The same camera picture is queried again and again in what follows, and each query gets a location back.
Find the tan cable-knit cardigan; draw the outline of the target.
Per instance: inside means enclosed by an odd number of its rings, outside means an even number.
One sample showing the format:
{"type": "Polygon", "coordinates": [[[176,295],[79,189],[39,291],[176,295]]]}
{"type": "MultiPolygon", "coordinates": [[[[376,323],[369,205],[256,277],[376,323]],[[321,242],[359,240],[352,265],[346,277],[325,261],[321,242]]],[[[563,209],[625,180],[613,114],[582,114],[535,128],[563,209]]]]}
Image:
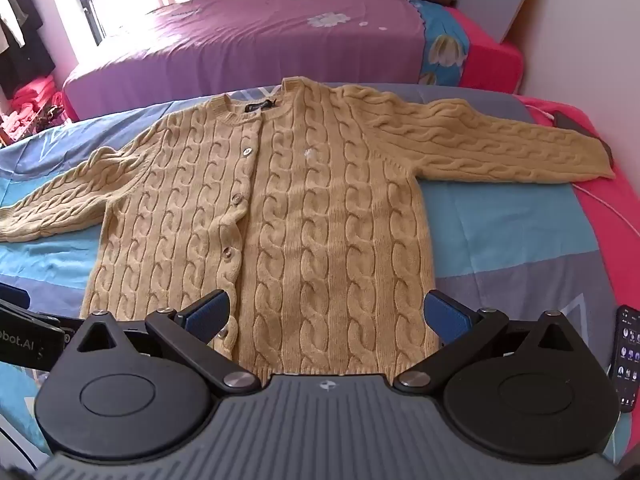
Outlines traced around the tan cable-knit cardigan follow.
{"type": "Polygon", "coordinates": [[[573,130],[288,78],[265,101],[215,96],[97,148],[4,207],[1,238],[99,226],[83,314],[141,320],[223,290],[216,348],[260,378],[394,377],[437,344],[421,180],[612,177],[603,144],[573,130]]]}

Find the hanging dark clothes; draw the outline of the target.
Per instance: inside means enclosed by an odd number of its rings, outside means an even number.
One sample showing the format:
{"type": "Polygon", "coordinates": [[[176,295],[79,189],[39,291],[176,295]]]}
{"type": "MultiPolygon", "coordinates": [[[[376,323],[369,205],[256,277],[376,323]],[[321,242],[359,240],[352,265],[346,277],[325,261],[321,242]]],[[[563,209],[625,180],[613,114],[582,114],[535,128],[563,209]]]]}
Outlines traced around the hanging dark clothes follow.
{"type": "Polygon", "coordinates": [[[1,89],[7,99],[55,64],[39,36],[43,21],[32,0],[1,0],[1,89]]]}

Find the red clothes pile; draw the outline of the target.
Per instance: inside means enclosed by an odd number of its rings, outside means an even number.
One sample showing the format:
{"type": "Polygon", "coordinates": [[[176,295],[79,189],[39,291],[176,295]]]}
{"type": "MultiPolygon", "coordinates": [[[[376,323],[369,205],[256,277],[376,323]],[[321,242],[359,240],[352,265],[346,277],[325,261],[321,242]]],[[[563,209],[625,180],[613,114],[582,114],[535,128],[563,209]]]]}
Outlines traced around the red clothes pile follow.
{"type": "Polygon", "coordinates": [[[40,77],[18,89],[10,101],[11,113],[1,116],[1,144],[22,139],[68,121],[64,96],[52,76],[40,77]]]}

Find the black smartphone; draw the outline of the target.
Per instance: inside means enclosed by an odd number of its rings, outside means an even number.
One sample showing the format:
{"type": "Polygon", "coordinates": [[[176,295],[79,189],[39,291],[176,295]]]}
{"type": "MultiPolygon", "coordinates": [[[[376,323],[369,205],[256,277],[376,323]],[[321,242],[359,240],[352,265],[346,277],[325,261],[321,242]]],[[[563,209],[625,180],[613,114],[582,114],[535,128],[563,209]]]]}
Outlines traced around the black smartphone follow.
{"type": "Polygon", "coordinates": [[[639,312],[628,306],[620,306],[616,311],[610,377],[622,413],[631,413],[639,399],[639,330],[639,312]]]}

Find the purple floral bed cover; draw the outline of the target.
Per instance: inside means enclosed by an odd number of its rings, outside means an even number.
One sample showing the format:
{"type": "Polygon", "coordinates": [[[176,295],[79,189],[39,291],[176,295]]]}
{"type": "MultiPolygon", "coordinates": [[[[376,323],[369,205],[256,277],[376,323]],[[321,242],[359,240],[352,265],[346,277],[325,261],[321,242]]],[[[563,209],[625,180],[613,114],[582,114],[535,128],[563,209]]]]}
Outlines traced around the purple floral bed cover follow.
{"type": "Polygon", "coordinates": [[[293,76],[456,86],[469,50],[454,14],[420,0],[191,0],[117,29],[63,93],[88,119],[293,76]]]}

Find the red blanket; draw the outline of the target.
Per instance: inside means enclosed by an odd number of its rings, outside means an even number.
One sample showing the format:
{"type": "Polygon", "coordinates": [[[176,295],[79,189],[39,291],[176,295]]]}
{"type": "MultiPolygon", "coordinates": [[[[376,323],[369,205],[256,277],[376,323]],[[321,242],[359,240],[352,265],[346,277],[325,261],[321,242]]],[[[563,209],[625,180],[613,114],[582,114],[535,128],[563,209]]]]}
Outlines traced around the red blanket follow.
{"type": "Polygon", "coordinates": [[[420,184],[435,285],[472,308],[590,320],[639,304],[639,200],[621,171],[576,185],[420,184]]]}

